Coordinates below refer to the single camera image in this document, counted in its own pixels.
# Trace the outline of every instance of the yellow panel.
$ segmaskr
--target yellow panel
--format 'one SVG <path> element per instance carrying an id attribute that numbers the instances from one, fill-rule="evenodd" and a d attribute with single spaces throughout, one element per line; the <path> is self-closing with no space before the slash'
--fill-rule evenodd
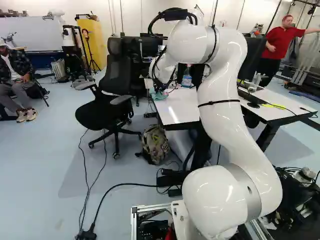
<path id="1" fill-rule="evenodd" d="M 96 64 L 99 66 L 99 68 L 102 70 L 107 63 L 107 51 L 106 51 L 107 44 L 105 43 L 102 35 L 101 23 L 99 21 L 95 21 L 92 19 L 77 19 L 76 22 L 78 26 L 81 28 L 81 30 L 87 29 L 89 31 L 88 41 L 82 35 L 84 47 L 85 47 L 85 53 L 87 54 L 89 63 L 91 61 L 91 58 L 90 58 L 88 44 L 90 46 L 92 58 L 94 59 Z"/>

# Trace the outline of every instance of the camouflage backpack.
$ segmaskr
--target camouflage backpack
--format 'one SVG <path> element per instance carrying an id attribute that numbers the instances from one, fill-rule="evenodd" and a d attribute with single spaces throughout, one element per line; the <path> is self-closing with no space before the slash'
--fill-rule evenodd
<path id="1" fill-rule="evenodd" d="M 141 142 L 142 152 L 135 155 L 143 156 L 152 165 L 159 165 L 170 151 L 165 131 L 158 124 L 150 125 L 144 130 Z"/>

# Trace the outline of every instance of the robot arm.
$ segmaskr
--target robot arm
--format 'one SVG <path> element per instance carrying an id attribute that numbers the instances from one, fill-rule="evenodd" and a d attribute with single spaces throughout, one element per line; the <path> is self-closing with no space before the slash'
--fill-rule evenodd
<path id="1" fill-rule="evenodd" d="M 197 9 L 192 11 L 201 19 Z M 168 37 L 166 53 L 150 69 L 166 83 L 177 63 L 211 67 L 197 91 L 200 120 L 210 138 L 228 150 L 229 163 L 193 171 L 182 188 L 190 226 L 209 240 L 231 237 L 238 225 L 273 212 L 281 203 L 282 186 L 248 132 L 239 103 L 237 76 L 247 55 L 246 40 L 235 29 L 201 22 L 180 20 Z"/>

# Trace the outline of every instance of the backpack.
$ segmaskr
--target backpack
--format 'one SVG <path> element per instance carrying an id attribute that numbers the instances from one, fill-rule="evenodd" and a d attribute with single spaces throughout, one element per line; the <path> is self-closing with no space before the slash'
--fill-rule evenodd
<path id="1" fill-rule="evenodd" d="M 45 88 L 38 85 L 37 83 L 33 84 L 31 87 L 25 90 L 26 94 L 31 99 L 40 99 L 41 98 L 40 91 L 43 96 L 49 94 L 49 91 L 47 91 Z"/>
<path id="2" fill-rule="evenodd" d="M 149 164 L 159 165 L 170 151 L 165 131 L 159 124 L 150 125 L 141 137 L 142 152 L 136 153 L 137 157 L 143 156 Z"/>

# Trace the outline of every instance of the water bottle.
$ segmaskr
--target water bottle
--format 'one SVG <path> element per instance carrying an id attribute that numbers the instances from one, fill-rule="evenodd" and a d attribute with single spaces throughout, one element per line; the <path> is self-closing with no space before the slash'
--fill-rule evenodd
<path id="1" fill-rule="evenodd" d="M 191 64 L 186 65 L 186 70 L 183 73 L 181 87 L 190 88 L 192 84 L 192 77 L 190 75 Z"/>

